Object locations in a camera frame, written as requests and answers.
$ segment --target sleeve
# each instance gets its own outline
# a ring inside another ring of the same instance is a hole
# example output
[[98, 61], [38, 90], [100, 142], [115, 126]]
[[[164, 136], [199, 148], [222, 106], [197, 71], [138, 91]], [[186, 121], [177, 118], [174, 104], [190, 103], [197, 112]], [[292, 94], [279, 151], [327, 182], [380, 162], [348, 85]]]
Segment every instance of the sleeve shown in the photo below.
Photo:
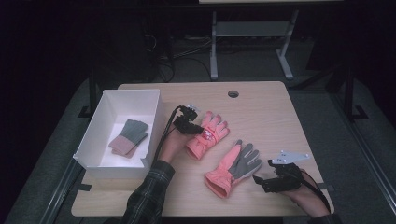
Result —
[[324, 217], [312, 218], [308, 221], [308, 224], [342, 224], [340, 217], [336, 214], [331, 214]]
[[161, 223], [166, 189], [174, 173], [169, 163], [156, 161], [143, 183], [129, 197], [121, 223]]

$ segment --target human arm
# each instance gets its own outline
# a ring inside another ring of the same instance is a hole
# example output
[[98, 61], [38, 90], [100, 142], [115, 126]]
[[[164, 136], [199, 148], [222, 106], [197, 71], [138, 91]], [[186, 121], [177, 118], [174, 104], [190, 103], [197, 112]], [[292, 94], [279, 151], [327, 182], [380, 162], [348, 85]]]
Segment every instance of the human arm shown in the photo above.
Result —
[[[315, 186], [316, 183], [312, 177], [302, 170], [304, 180], [310, 185]], [[340, 224], [340, 218], [336, 214], [331, 214], [325, 203], [311, 189], [305, 185], [301, 185], [296, 190], [280, 192], [288, 196], [294, 203], [297, 203], [310, 217], [308, 224]]]
[[174, 130], [173, 125], [170, 130], [158, 160], [143, 183], [129, 197], [122, 224], [161, 223], [165, 193], [175, 173], [170, 163], [192, 138], [191, 135]]

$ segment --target small glove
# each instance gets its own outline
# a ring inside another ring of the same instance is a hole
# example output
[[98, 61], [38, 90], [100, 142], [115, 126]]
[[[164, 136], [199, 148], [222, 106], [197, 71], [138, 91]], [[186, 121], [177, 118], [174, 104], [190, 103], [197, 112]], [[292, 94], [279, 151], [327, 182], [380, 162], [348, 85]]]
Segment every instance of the small glove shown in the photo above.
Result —
[[213, 113], [207, 111], [201, 124], [204, 130], [201, 134], [195, 135], [186, 145], [188, 154], [193, 159], [200, 160], [211, 147], [230, 132], [227, 125], [227, 121], [221, 122], [220, 115], [213, 117]]
[[206, 185], [220, 198], [228, 198], [235, 184], [253, 175], [262, 166], [259, 150], [253, 150], [250, 143], [243, 150], [241, 148], [242, 140], [238, 140], [220, 161], [218, 168], [205, 174]]
[[147, 127], [148, 125], [142, 121], [128, 119], [121, 133], [110, 142], [111, 152], [132, 158], [139, 143], [148, 135], [145, 133]]

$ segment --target hole in table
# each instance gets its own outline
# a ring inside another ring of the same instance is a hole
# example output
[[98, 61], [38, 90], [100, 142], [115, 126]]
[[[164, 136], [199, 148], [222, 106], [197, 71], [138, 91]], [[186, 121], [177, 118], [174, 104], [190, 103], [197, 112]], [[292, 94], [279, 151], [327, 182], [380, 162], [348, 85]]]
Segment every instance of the hole in table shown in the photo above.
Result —
[[239, 96], [239, 92], [237, 91], [229, 91], [228, 92], [228, 96], [230, 96], [231, 98], [236, 98]]

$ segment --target person's left hand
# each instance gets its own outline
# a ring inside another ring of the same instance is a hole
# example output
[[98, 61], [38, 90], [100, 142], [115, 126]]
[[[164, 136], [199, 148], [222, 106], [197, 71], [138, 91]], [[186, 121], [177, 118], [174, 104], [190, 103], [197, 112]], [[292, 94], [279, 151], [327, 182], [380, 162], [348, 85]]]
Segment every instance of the person's left hand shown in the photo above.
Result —
[[191, 140], [193, 134], [183, 134], [178, 131], [174, 124], [169, 127], [169, 134], [163, 142], [163, 148], [158, 160], [170, 163], [173, 158], [183, 150], [187, 142]]

